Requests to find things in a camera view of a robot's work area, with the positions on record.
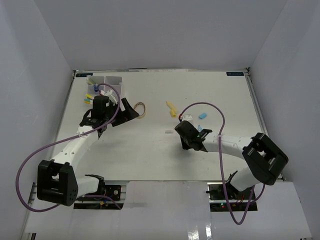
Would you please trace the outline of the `blue cap spray bottle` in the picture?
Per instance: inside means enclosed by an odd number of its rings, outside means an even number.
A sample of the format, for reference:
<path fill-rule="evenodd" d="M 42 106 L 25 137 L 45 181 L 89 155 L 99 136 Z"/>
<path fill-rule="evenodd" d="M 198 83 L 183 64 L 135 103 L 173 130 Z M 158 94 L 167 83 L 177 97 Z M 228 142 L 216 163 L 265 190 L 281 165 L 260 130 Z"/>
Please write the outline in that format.
<path fill-rule="evenodd" d="M 94 85 L 94 86 L 93 86 L 93 90 L 94 90 L 96 93 L 99 91 L 97 85 Z"/>

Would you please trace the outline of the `white marker orange cap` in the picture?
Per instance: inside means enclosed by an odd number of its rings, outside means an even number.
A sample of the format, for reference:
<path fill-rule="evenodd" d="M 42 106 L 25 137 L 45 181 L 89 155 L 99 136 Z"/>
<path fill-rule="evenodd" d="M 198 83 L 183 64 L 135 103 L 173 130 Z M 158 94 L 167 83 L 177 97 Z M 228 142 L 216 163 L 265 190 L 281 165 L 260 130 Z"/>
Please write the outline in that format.
<path fill-rule="evenodd" d="M 84 100 L 84 102 L 85 102 L 86 104 L 90 104 L 90 105 L 93 104 L 93 100 L 87 99 L 87 98 Z"/>

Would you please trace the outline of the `thin yellow highlighter pen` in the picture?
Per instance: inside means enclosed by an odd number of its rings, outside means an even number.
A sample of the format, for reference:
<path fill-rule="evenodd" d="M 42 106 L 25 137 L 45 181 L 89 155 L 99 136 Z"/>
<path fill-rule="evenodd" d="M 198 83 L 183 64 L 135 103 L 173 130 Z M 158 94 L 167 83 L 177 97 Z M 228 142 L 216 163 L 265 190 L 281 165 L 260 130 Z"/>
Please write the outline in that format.
<path fill-rule="evenodd" d="M 90 75 L 88 75 L 86 77 L 86 82 L 88 85 L 96 85 L 97 84 Z"/>

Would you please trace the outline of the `white marker yellow cap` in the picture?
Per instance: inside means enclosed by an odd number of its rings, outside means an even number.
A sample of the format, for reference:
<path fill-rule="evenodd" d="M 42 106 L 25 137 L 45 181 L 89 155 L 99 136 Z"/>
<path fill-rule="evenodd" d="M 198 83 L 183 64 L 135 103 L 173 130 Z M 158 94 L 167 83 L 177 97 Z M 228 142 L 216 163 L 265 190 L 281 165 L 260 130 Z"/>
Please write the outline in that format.
<path fill-rule="evenodd" d="M 94 97 L 92 95 L 90 95 L 90 94 L 86 94 L 85 96 L 86 96 L 87 99 L 90 99 L 90 100 L 94 99 Z"/>

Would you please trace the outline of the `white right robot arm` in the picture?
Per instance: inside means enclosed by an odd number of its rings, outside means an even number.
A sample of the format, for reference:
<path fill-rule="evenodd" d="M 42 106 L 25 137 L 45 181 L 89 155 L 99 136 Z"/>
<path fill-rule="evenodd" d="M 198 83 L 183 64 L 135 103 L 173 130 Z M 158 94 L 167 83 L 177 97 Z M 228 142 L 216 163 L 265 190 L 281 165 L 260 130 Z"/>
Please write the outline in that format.
<path fill-rule="evenodd" d="M 247 167 L 237 170 L 226 182 L 226 195 L 236 200 L 244 190 L 275 181 L 289 162 L 287 155 L 264 133 L 253 137 L 215 134 L 211 129 L 198 131 L 189 121 L 181 121 L 174 130 L 180 136 L 184 150 L 222 153 L 244 160 Z"/>

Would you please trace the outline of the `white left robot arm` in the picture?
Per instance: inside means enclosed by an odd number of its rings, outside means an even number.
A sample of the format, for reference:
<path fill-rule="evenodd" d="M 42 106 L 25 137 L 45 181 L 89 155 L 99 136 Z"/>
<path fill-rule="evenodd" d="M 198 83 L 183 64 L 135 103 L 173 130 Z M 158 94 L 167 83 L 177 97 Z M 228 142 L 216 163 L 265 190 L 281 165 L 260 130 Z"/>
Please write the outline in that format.
<path fill-rule="evenodd" d="M 77 198 L 90 195 L 99 200 L 105 196 L 104 178 L 95 174 L 76 177 L 75 171 L 89 148 L 101 137 L 107 125 L 113 127 L 139 117 L 127 99 L 121 99 L 124 110 L 109 97 L 97 95 L 92 108 L 79 124 L 77 135 L 51 160 L 42 160 L 37 168 L 37 198 L 58 205 L 71 206 Z"/>

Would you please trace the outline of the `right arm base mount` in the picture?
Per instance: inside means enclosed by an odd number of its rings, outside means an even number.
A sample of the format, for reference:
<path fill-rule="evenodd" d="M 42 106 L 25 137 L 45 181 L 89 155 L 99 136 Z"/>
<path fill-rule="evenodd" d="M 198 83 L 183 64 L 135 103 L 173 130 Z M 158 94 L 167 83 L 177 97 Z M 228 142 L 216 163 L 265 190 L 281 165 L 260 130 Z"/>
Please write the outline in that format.
<path fill-rule="evenodd" d="M 238 191 L 226 181 L 227 196 L 233 212 L 245 211 L 251 190 L 252 188 L 249 187 L 244 191 Z M 229 211 L 222 182 L 208 182 L 206 193 L 208 194 L 209 207 L 212 213 Z"/>

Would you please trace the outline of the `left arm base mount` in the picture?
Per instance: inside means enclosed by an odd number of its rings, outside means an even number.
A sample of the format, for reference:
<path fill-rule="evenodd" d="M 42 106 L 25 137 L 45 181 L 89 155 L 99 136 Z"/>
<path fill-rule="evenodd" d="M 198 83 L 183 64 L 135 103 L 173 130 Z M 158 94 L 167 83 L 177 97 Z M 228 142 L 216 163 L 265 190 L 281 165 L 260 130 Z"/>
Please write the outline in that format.
<path fill-rule="evenodd" d="M 126 197 L 126 187 L 105 185 L 102 193 L 89 193 L 89 197 L 79 197 L 73 208 L 77 210 L 121 210 Z"/>

